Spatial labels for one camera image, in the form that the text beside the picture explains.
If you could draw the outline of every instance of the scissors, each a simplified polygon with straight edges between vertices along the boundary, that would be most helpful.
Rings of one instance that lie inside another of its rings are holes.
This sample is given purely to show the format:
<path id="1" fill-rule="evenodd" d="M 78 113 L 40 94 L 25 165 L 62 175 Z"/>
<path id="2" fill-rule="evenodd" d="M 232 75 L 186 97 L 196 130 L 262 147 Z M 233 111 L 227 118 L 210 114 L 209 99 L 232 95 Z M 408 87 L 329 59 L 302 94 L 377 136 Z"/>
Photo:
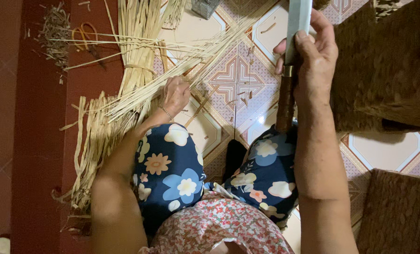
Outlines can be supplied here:
<path id="1" fill-rule="evenodd" d="M 83 43 L 77 43 L 77 42 L 73 42 L 75 47 L 77 47 L 79 50 L 87 50 L 91 55 L 94 56 L 94 58 L 96 60 L 99 60 L 101 57 L 99 55 L 99 53 L 97 52 L 96 47 L 93 44 L 88 44 L 88 41 L 91 40 L 91 38 L 89 37 L 88 33 L 90 32 L 85 32 L 84 27 L 88 26 L 92 29 L 92 33 L 95 34 L 95 41 L 98 41 L 98 37 L 97 37 L 97 30 L 95 29 L 95 27 L 89 23 L 89 22 L 83 22 L 81 23 L 80 27 L 75 28 L 74 30 L 72 30 L 72 40 L 75 40 L 75 33 L 79 32 L 81 34 L 81 38 L 82 40 L 80 40 L 80 42 Z M 103 61 L 98 61 L 98 63 L 100 64 L 100 66 L 104 69 L 106 69 L 105 64 L 103 63 Z"/>

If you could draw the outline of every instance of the orange scissor handle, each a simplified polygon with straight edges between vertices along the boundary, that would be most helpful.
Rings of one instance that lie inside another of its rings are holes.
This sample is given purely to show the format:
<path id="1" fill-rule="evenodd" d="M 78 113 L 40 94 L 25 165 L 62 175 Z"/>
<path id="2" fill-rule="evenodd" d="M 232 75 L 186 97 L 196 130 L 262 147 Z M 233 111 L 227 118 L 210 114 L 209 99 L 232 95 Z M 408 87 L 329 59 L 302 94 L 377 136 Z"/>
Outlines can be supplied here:
<path id="1" fill-rule="evenodd" d="M 84 48 L 87 50 L 87 51 L 90 51 L 90 49 L 89 49 L 89 46 L 88 46 L 88 43 L 86 42 L 86 41 L 90 41 L 91 40 L 91 38 L 88 36 L 88 33 L 89 32 L 85 32 L 84 31 L 84 27 L 85 26 L 89 26 L 91 29 L 92 29 L 92 33 L 95 35 L 95 40 L 97 41 L 98 40 L 98 36 L 97 36 L 97 30 L 95 29 L 95 27 L 91 24 L 91 23 L 89 23 L 89 22 L 83 22 L 83 23 L 81 23 L 81 27 L 77 27 L 77 28 L 75 28 L 74 30 L 72 30 L 72 40 L 75 40 L 75 32 L 80 32 L 80 34 L 81 34 L 81 38 L 82 38 L 82 41 L 83 41 L 83 44 L 84 44 Z M 74 44 L 75 44 L 75 46 L 78 48 L 78 49 L 80 49 L 80 50 L 84 50 L 84 48 L 82 47 L 82 46 L 80 46 L 80 45 L 78 45 L 76 42 L 73 42 Z"/>

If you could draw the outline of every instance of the person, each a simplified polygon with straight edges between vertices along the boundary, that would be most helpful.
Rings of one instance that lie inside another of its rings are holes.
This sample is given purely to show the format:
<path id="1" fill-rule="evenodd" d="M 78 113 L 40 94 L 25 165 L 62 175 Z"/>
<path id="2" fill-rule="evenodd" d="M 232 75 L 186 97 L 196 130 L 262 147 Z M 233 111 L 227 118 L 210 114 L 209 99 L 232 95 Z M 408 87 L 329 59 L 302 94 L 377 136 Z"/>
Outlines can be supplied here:
<path id="1" fill-rule="evenodd" d="M 202 154 L 183 126 L 170 123 L 188 104 L 190 87 L 168 79 L 163 104 L 126 134 L 92 185 L 95 253 L 290 253 L 279 227 L 297 198 L 301 253 L 358 252 L 329 105 L 338 49 L 332 25 L 316 10 L 311 26 L 316 38 L 295 35 L 303 58 L 294 90 L 299 126 L 260 135 L 222 185 L 204 183 Z M 283 54 L 285 45 L 274 52 Z M 281 57 L 276 74 L 282 64 Z"/>

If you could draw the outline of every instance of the knife handle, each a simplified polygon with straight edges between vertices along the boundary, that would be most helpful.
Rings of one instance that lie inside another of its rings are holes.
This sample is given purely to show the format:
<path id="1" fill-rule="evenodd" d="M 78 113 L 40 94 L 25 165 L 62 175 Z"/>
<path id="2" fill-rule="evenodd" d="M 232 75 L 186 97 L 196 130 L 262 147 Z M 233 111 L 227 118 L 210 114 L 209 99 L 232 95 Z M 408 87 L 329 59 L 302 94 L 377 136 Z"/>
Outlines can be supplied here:
<path id="1" fill-rule="evenodd" d="M 275 125 L 275 129 L 279 132 L 287 131 L 292 127 L 294 112 L 293 89 L 297 82 L 297 75 L 293 69 L 293 66 L 284 66 L 282 73 Z"/>

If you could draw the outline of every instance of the hand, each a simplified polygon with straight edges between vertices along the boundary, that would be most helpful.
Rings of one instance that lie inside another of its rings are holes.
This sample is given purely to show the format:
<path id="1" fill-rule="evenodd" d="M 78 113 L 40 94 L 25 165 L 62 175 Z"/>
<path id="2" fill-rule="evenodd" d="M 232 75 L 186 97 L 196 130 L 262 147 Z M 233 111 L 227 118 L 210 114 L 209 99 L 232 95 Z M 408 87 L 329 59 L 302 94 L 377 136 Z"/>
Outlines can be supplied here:
<path id="1" fill-rule="evenodd" d="M 339 54 L 334 27 L 325 16 L 312 9 L 310 25 L 317 32 L 316 39 L 302 30 L 295 35 L 296 49 L 304 60 L 299 69 L 298 85 L 293 93 L 298 107 L 329 105 L 332 78 Z M 274 53 L 282 54 L 276 63 L 277 75 L 282 72 L 285 46 L 286 39 L 273 49 Z"/>
<path id="2" fill-rule="evenodd" d="M 163 107 L 175 117 L 190 101 L 190 84 L 182 81 L 180 76 L 168 78 L 163 88 L 164 102 Z"/>

